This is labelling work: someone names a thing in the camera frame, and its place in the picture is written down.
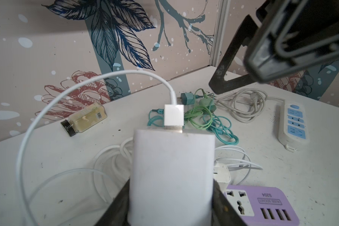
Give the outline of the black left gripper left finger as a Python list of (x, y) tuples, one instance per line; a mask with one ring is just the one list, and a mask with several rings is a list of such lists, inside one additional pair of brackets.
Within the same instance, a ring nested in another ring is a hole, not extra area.
[(104, 212), (95, 226), (129, 226), (130, 180), (120, 190), (112, 204)]

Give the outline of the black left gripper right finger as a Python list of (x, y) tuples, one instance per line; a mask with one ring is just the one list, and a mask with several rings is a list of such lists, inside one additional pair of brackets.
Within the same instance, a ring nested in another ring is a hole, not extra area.
[(212, 226), (247, 226), (236, 213), (225, 195), (221, 192), (216, 180), (213, 180), (211, 208)]

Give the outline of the purple power strip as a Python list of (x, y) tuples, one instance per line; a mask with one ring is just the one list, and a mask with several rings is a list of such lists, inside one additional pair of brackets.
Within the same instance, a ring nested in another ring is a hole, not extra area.
[(228, 185), (225, 197), (248, 226), (299, 226), (287, 196), (276, 187)]

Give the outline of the white charger plug adapter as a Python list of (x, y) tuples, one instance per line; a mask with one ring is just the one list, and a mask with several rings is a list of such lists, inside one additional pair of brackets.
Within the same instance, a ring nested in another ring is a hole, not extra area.
[(160, 128), (134, 132), (128, 223), (209, 226), (215, 136)]

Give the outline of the white blue small device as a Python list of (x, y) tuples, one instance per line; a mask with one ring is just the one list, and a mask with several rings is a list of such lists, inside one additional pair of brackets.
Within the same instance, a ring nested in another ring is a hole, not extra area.
[(304, 150), (310, 143), (305, 107), (286, 100), (280, 108), (278, 140), (290, 152)]

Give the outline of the white labelled adapter with cable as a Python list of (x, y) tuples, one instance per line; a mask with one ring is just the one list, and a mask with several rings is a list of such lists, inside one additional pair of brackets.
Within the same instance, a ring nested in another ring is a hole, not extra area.
[(215, 163), (224, 164), (229, 172), (247, 170), (240, 181), (232, 183), (234, 185), (241, 185), (245, 182), (252, 171), (264, 169), (261, 165), (254, 163), (245, 149), (240, 146), (223, 145), (215, 148), (215, 153), (218, 154)]

